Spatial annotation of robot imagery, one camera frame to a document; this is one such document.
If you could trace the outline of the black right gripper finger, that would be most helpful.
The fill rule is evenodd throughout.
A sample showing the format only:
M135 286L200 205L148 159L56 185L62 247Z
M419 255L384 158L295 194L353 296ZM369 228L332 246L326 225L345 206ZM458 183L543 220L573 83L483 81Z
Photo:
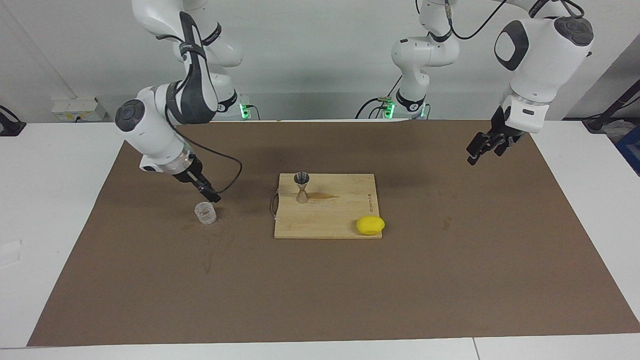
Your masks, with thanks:
M199 193L211 203L218 203L222 200L210 183L199 183Z

